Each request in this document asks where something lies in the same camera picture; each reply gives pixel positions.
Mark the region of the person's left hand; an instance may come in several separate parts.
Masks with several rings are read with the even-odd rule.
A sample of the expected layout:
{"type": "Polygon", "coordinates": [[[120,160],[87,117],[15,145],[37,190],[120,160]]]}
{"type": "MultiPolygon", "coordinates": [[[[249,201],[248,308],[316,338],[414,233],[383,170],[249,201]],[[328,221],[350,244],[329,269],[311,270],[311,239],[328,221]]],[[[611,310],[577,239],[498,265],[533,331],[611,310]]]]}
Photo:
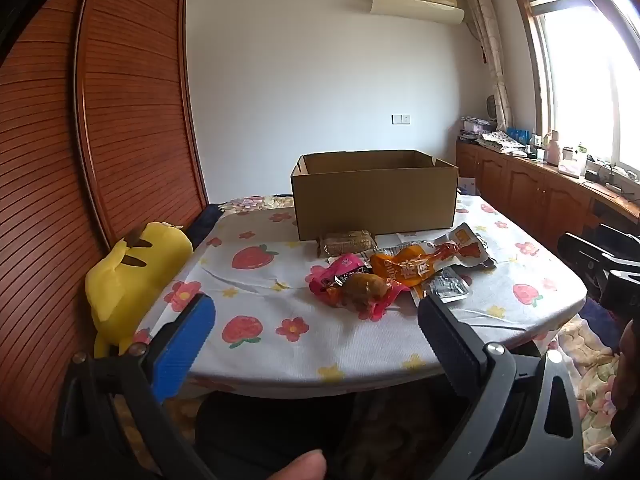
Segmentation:
{"type": "Polygon", "coordinates": [[[326,458],[321,450],[313,450],[272,474],[269,480],[323,480],[325,475],[326,458]]]}

